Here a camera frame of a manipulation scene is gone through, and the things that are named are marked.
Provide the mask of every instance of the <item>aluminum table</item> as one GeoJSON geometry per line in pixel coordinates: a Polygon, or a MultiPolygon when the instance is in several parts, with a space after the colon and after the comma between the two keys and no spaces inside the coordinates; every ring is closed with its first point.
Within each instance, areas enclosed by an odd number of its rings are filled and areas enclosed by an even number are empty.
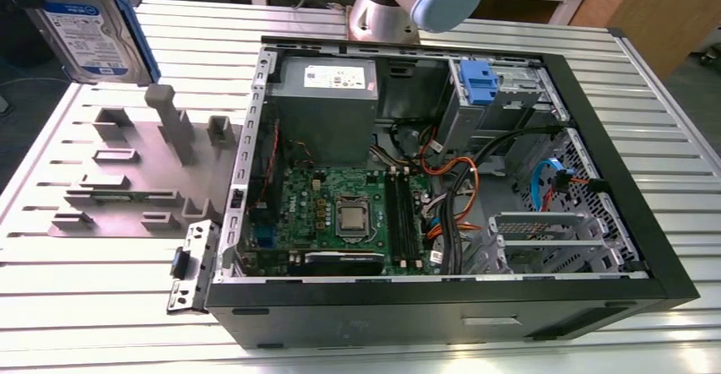
{"type": "MultiPolygon", "coordinates": [[[[191,119],[242,122],[260,35],[345,37],[327,10],[146,0],[162,82],[191,119]]],[[[0,197],[0,367],[52,372],[720,372],[721,161],[624,38],[470,20],[423,44],[566,56],[701,299],[564,342],[243,350],[211,316],[166,316],[176,239],[55,238],[47,227],[102,139],[99,107],[152,119],[132,85],[74,84],[0,197]]]]}

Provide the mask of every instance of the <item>metal bracket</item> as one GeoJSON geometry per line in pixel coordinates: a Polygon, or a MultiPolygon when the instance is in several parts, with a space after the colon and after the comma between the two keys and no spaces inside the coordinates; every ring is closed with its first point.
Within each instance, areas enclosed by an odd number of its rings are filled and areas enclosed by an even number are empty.
{"type": "Polygon", "coordinates": [[[170,274],[175,278],[170,292],[168,315],[207,314],[206,296],[220,228],[211,220],[188,226],[184,244],[176,250],[170,274]]]}

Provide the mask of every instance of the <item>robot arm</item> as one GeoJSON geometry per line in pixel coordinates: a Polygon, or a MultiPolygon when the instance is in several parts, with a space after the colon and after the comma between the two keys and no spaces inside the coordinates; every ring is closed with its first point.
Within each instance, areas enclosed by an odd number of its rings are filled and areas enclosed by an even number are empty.
{"type": "Polygon", "coordinates": [[[357,0],[350,34],[361,41],[415,43],[418,29],[445,32],[469,17],[479,0],[357,0]]]}

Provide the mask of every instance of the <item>blue drive bay latch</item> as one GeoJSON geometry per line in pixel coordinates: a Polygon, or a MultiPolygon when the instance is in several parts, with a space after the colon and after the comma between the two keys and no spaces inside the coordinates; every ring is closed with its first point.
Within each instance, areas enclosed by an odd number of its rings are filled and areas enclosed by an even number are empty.
{"type": "Polygon", "coordinates": [[[461,61],[461,81],[473,106],[487,106],[498,94],[498,76],[485,60],[461,61]]]}

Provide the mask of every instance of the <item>label sticker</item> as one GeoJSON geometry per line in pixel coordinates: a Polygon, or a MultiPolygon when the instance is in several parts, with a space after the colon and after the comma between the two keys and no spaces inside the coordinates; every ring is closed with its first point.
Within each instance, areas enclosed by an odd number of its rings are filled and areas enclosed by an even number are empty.
{"type": "Polygon", "coordinates": [[[443,145],[439,144],[435,139],[430,140],[429,146],[437,153],[441,153],[441,150],[443,150],[443,145]]]}
{"type": "Polygon", "coordinates": [[[439,251],[430,251],[429,261],[434,264],[441,264],[443,262],[443,254],[439,251]]]}
{"type": "Polygon", "coordinates": [[[87,4],[46,3],[46,16],[78,64],[94,74],[127,73],[118,42],[103,32],[98,7],[87,4]]]}
{"type": "Polygon", "coordinates": [[[363,68],[307,66],[303,86],[319,89],[365,89],[363,68]]]}

